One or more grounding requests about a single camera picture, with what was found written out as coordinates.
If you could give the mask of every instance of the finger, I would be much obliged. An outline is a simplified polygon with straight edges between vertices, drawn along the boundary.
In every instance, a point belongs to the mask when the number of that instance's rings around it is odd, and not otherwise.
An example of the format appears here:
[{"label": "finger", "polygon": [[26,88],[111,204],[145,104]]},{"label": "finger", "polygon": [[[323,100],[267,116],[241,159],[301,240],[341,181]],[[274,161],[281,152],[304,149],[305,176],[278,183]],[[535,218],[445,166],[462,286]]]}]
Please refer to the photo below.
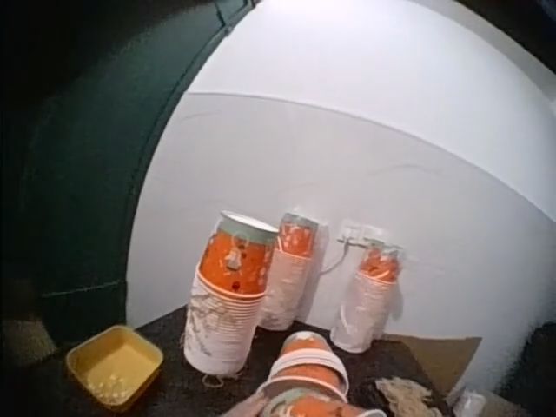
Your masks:
[{"label": "finger", "polygon": [[253,416],[256,416],[264,409],[264,407],[267,406],[267,404],[269,402],[270,402],[270,400],[268,398],[262,397],[262,398],[260,398],[259,400],[257,400],[256,402],[253,403],[253,405],[251,406],[249,411],[251,411],[253,413]]},{"label": "finger", "polygon": [[248,403],[248,404],[253,404],[257,401],[260,400],[264,400],[266,397],[264,395],[264,393],[255,393],[253,395],[251,395],[249,398],[247,398],[244,402]]}]

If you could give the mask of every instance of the electrical outlet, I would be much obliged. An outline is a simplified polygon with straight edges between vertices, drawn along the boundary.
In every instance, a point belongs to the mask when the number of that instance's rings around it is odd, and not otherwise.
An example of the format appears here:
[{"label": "electrical outlet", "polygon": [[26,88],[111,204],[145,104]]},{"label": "electrical outlet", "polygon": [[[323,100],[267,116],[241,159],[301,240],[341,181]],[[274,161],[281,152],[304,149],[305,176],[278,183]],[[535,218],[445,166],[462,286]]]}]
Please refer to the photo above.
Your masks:
[{"label": "electrical outlet", "polygon": [[361,225],[358,222],[342,220],[336,240],[338,242],[349,241],[351,244],[356,245],[359,240],[360,233]]},{"label": "electrical outlet", "polygon": [[369,241],[376,239],[385,243],[388,243],[390,236],[388,232],[383,228],[376,228],[375,226],[370,226],[367,224],[361,225],[361,232],[357,237],[357,244],[361,246],[367,246]]}]

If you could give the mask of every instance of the dark green curtain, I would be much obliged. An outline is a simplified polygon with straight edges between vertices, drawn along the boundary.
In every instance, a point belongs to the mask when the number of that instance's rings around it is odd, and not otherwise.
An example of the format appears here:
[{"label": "dark green curtain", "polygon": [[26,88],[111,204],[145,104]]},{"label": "dark green curtain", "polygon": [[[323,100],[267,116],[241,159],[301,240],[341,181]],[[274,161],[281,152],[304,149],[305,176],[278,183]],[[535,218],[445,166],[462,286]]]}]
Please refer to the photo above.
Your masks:
[{"label": "dark green curtain", "polygon": [[151,157],[182,93],[253,7],[172,3],[153,19],[110,4],[117,18],[97,11],[107,29],[83,41],[100,58],[82,59],[77,75],[40,103],[27,119],[33,129],[17,124],[27,134],[19,142],[24,158],[16,158],[23,168],[15,214],[3,222],[22,236],[17,258],[31,265],[40,314],[57,343],[125,322],[129,239]]}]

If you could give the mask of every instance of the orange paper cup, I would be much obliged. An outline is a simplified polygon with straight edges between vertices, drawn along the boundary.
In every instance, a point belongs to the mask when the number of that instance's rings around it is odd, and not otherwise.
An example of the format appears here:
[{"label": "orange paper cup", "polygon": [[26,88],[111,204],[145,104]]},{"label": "orange paper cup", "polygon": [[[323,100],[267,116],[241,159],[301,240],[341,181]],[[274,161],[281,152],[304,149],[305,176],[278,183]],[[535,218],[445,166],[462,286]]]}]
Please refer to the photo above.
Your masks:
[{"label": "orange paper cup", "polygon": [[299,349],[321,349],[332,351],[326,339],[314,332],[297,332],[291,334],[281,347],[280,356]]},{"label": "orange paper cup", "polygon": [[363,408],[331,400],[321,395],[305,394],[289,403],[277,405],[271,417],[282,417],[283,415],[359,417],[365,415],[366,412],[367,410]]},{"label": "orange paper cup", "polygon": [[223,211],[199,264],[201,276],[229,293],[264,293],[277,233],[278,229],[267,223]]},{"label": "orange paper cup", "polygon": [[376,245],[367,251],[359,266],[359,272],[366,277],[385,283],[394,283],[399,271],[397,252],[388,253]]},{"label": "orange paper cup", "polygon": [[280,378],[282,376],[305,376],[318,381],[323,381],[341,391],[343,389],[341,386],[341,377],[338,373],[333,369],[323,367],[322,365],[296,365],[293,367],[287,367],[283,371],[274,375],[273,378]]},{"label": "orange paper cup", "polygon": [[310,258],[318,228],[317,222],[288,213],[280,225],[278,247],[287,254]]}]

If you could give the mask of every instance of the cable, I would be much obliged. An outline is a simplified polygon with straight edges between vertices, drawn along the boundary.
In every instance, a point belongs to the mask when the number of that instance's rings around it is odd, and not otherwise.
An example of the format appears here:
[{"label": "cable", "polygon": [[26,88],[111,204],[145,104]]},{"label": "cable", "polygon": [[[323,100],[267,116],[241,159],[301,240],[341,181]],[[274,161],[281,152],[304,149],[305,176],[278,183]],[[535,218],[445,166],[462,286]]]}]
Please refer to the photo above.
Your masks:
[{"label": "cable", "polygon": [[342,262],[344,262],[344,259],[346,259],[346,256],[348,255],[348,251],[349,251],[349,244],[352,241],[353,238],[351,237],[346,237],[344,239],[344,247],[343,250],[341,252],[341,256],[338,258],[337,261],[333,262],[332,265],[330,265],[329,267],[324,268],[321,273],[319,274],[319,276],[323,276],[328,274],[329,272],[334,271],[336,268],[338,268]]}]

